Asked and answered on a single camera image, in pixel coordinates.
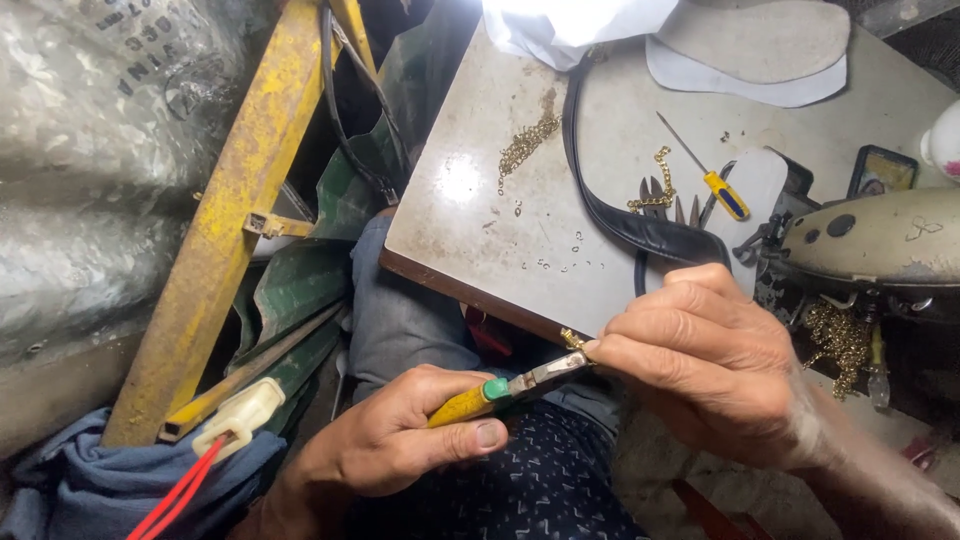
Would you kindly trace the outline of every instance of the black leather strap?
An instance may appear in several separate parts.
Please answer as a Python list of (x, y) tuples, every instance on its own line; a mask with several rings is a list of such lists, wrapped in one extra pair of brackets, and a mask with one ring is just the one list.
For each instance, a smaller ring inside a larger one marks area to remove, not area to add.
[(566, 160), (593, 221), (640, 250), (636, 258), (637, 268), (634, 277), (637, 295), (643, 292), (643, 266), (645, 266), (647, 253), (676, 260), (687, 266), (720, 262), (730, 268), (727, 246), (716, 234), (614, 208), (601, 201), (587, 188), (580, 172), (576, 134), (580, 91), (592, 65), (593, 58), (586, 55), (580, 65), (569, 72), (563, 118)]

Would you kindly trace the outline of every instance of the white plastic connector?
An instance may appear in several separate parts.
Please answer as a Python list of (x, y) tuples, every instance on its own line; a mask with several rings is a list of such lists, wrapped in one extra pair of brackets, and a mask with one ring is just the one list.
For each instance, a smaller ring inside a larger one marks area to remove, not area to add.
[(204, 425), (204, 432), (193, 439), (193, 452), (204, 455), (217, 437), (227, 433), (227, 440), (213, 462), (233, 454), (253, 440), (253, 431), (270, 420), (284, 401), (286, 396), (276, 380), (269, 377), (258, 380), (217, 407), (217, 414)]

